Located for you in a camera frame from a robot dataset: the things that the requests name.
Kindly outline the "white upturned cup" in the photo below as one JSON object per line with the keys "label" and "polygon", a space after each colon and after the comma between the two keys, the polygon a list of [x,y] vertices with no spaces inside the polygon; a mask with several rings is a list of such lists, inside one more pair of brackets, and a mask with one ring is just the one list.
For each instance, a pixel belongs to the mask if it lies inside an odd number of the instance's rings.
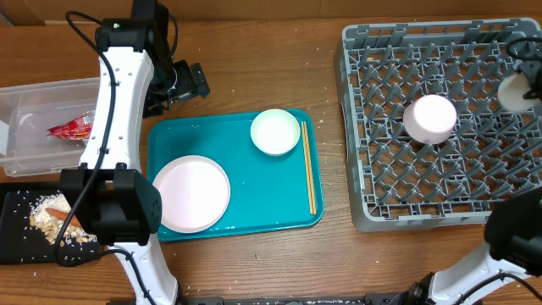
{"label": "white upturned cup", "polygon": [[519,113],[541,104],[539,98],[524,98],[530,90],[528,78],[522,73],[507,76],[497,92],[500,105],[511,112]]}

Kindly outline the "red snack wrapper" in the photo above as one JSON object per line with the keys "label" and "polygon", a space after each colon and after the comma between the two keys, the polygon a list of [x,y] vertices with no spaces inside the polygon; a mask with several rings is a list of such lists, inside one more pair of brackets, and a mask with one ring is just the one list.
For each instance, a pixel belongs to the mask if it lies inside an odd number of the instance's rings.
{"label": "red snack wrapper", "polygon": [[91,134],[94,117],[94,110],[87,111],[64,125],[58,125],[48,129],[48,136],[54,136],[59,139],[70,141],[86,140]]}

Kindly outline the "large white plate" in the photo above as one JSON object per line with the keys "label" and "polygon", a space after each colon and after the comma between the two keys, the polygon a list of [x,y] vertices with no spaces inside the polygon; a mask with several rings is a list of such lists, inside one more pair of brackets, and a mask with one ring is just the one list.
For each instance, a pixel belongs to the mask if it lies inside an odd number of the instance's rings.
{"label": "large white plate", "polygon": [[162,225],[192,234],[210,228],[230,203],[230,181],[210,158],[189,155],[165,165],[153,185],[162,198]]}

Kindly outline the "small white plate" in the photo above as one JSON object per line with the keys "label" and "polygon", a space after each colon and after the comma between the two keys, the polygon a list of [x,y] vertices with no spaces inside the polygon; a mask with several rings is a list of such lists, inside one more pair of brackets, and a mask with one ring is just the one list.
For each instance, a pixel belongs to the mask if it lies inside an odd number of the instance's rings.
{"label": "small white plate", "polygon": [[420,97],[403,114],[407,134],[423,144],[440,144],[449,139],[456,121],[452,102],[438,95]]}

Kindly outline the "pale green bowl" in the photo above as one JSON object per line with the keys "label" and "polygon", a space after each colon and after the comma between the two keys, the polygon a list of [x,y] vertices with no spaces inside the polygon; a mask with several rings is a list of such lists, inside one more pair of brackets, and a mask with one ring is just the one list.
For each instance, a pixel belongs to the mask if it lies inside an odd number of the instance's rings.
{"label": "pale green bowl", "polygon": [[281,156],[297,145],[301,127],[291,113],[283,109],[268,109],[252,121],[250,136],[261,152],[269,156]]}

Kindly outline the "orange carrot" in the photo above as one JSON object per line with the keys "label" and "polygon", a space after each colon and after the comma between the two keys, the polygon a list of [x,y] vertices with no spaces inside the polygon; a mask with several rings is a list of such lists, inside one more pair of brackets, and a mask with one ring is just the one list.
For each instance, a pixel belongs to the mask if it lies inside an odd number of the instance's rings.
{"label": "orange carrot", "polygon": [[[62,221],[65,221],[69,216],[67,212],[63,212],[55,208],[46,208],[46,212],[50,214],[52,217],[56,219],[60,219]],[[73,225],[74,227],[81,228],[81,224],[75,216],[71,218],[69,223]]]}

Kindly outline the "rice and peanut scraps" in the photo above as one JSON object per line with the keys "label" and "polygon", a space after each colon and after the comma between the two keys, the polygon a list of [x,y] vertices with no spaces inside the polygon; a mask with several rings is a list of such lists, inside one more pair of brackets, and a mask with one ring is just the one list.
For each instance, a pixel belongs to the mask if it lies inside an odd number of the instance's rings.
{"label": "rice and peanut scraps", "polygon": [[[64,221],[52,217],[46,212],[46,208],[55,208],[69,214],[71,207],[60,192],[53,195],[41,195],[30,204],[29,227],[40,230],[46,240],[53,245],[64,225]],[[97,241],[94,235],[86,233],[82,227],[77,228],[69,224],[64,232],[60,246],[94,241]]]}

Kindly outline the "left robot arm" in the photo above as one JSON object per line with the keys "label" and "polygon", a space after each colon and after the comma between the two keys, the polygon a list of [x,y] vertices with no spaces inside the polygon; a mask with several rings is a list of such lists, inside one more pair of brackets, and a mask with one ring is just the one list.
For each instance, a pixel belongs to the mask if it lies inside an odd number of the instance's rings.
{"label": "left robot arm", "polygon": [[184,302],[158,241],[161,197],[140,162],[142,120],[210,92],[200,64],[174,61],[175,26],[157,0],[135,0],[129,17],[98,21],[89,40],[101,73],[91,134],[78,167],[59,181],[68,220],[118,258],[138,304]]}

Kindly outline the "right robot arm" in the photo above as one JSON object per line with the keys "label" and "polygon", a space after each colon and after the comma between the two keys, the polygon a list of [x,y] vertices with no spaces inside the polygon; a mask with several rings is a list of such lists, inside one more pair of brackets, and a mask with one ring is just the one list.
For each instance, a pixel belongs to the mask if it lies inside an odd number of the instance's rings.
{"label": "right robot arm", "polygon": [[[526,110],[541,101],[541,57],[519,57],[516,72],[500,84],[498,98],[508,110]],[[456,119],[421,97],[403,114],[406,132],[424,144],[446,140]],[[541,301],[525,279],[541,276],[541,187],[502,203],[490,215],[484,241],[446,270],[427,274],[390,304],[480,304],[511,280]]]}

